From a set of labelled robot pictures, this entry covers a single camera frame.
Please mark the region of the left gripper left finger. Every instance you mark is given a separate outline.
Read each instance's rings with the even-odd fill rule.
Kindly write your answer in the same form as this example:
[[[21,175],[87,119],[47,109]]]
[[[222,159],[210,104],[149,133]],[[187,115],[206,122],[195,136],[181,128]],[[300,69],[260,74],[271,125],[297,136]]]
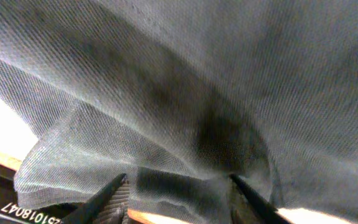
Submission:
[[[62,218],[62,224],[89,224],[98,216],[106,206],[109,199],[115,191],[121,186],[126,174],[119,174],[107,185],[105,185],[97,194],[92,196],[85,204],[78,207],[65,218]]]

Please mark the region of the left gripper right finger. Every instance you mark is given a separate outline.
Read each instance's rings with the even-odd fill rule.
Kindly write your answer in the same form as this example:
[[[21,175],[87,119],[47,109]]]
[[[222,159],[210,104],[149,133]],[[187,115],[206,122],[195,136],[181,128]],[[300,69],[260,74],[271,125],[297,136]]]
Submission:
[[[229,176],[234,189],[239,195],[239,203],[231,204],[231,219],[233,223],[259,224],[290,224],[291,222],[279,215],[278,210],[262,198],[250,185],[238,175]]]

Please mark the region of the black t-shirt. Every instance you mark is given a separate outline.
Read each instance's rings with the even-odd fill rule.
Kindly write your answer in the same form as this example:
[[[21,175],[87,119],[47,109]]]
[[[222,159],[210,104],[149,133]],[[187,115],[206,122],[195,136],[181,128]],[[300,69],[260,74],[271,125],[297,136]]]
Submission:
[[[37,136],[21,207],[124,173],[134,210],[229,223],[237,174],[358,223],[358,1],[0,1],[0,98]]]

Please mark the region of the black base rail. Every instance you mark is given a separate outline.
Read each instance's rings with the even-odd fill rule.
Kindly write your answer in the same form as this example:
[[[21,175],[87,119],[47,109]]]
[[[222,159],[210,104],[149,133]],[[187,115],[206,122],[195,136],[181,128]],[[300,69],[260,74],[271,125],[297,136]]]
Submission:
[[[61,223],[62,218],[73,212],[75,204],[52,205],[36,210],[25,209],[18,205],[13,178],[16,172],[0,165],[0,222],[14,223]]]

